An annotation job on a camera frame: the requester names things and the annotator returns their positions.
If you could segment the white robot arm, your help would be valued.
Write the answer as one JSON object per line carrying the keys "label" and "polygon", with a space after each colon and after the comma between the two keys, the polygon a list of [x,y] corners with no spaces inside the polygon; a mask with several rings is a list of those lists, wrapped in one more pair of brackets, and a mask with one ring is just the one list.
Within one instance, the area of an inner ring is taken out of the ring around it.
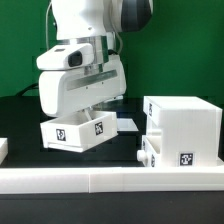
{"label": "white robot arm", "polygon": [[61,117],[124,94],[115,36],[145,27],[153,0],[51,0],[51,7],[57,45],[37,58],[43,112]]}

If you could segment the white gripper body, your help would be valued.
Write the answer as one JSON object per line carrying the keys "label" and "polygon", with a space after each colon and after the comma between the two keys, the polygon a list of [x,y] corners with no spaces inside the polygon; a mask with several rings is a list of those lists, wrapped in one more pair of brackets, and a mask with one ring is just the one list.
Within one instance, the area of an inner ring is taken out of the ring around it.
{"label": "white gripper body", "polygon": [[42,110],[50,117],[61,117],[123,95],[126,80],[118,55],[110,55],[103,71],[85,75],[84,69],[45,71],[39,78]]}

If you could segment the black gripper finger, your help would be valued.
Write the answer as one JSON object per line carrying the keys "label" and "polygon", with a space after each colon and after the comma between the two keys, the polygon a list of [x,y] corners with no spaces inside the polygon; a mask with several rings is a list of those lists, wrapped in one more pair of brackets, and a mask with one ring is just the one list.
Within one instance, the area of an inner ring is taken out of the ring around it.
{"label": "black gripper finger", "polygon": [[83,112],[84,112],[84,114],[85,114],[87,120],[88,120],[88,121],[91,121],[92,118],[91,118],[91,116],[90,116],[90,114],[89,114],[89,110],[88,110],[88,109],[84,109]]}

